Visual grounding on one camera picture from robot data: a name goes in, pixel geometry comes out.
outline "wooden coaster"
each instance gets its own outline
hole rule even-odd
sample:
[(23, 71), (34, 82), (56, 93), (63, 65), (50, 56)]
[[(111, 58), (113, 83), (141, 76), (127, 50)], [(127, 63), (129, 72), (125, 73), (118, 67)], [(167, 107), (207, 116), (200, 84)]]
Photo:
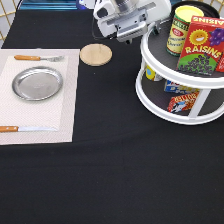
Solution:
[(103, 44), (90, 44), (82, 48), (80, 58), (87, 65), (100, 66), (110, 61), (112, 51)]

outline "food can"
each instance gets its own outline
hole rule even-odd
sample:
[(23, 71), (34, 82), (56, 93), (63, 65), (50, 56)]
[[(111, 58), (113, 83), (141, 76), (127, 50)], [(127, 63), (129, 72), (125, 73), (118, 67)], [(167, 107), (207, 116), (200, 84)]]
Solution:
[(152, 81), (160, 81), (163, 79), (162, 76), (158, 75), (151, 67), (147, 65), (146, 68), (146, 77)]
[(175, 10), (170, 35), (167, 41), (167, 51), (180, 56), (187, 36), (192, 16), (204, 16), (202, 10), (194, 6), (180, 6)]

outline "wooden handle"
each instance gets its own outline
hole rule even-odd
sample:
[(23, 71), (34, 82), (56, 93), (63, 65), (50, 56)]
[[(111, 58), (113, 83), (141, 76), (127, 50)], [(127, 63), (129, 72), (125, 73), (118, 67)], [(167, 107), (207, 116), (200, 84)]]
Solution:
[(17, 126), (0, 126), (0, 132), (17, 132), (18, 129)]
[(16, 60), (40, 61), (40, 57), (37, 56), (16, 55), (14, 58)]

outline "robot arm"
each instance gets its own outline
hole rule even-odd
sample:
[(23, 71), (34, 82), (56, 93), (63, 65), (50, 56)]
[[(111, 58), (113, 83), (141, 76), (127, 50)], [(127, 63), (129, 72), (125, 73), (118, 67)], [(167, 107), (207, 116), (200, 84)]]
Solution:
[(131, 41), (148, 31), (152, 22), (160, 23), (169, 16), (169, 0), (80, 0), (94, 9), (98, 27), (104, 37), (116, 33), (119, 42)]

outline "white placemat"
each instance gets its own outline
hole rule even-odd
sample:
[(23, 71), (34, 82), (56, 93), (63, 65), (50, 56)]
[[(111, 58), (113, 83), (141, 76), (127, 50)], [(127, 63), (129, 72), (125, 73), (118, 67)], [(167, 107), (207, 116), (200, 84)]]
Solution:
[[(58, 56), (60, 62), (17, 61), (14, 55)], [(0, 144), (71, 142), (73, 134), (79, 50), (0, 50), (0, 126), (47, 126), (57, 132), (0, 133)], [(21, 71), (47, 66), (58, 70), (63, 86), (54, 96), (42, 101), (20, 99), (12, 90), (12, 80)]]

